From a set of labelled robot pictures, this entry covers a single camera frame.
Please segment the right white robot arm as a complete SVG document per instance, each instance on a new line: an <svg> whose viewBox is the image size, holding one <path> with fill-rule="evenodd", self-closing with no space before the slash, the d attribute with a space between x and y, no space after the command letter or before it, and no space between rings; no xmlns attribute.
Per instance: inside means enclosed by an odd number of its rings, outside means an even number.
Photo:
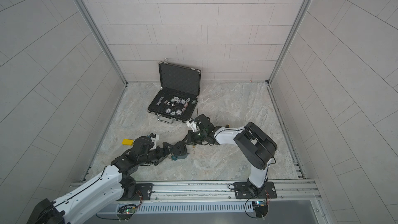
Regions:
<svg viewBox="0 0 398 224"><path fill-rule="evenodd" d="M189 119L187 126L190 131L184 138L187 145L236 145L251 165L247 183L243 186L234 184L234 191L243 199L268 198L270 191L266 189L268 171L276 164L275 153L277 144L253 122L243 127L231 128L215 126L210 118L199 115Z"/></svg>

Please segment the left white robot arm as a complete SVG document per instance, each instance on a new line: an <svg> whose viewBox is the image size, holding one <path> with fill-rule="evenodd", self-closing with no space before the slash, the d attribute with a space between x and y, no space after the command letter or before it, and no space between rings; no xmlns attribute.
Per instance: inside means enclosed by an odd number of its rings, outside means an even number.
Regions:
<svg viewBox="0 0 398 224"><path fill-rule="evenodd" d="M157 166L168 157L174 148L164 142L156 146L158 136L141 136L133 146L115 158L97 176L77 189L53 201L44 199L32 210L29 224L82 224L107 205L142 194L136 189L132 177L140 166Z"/></svg>

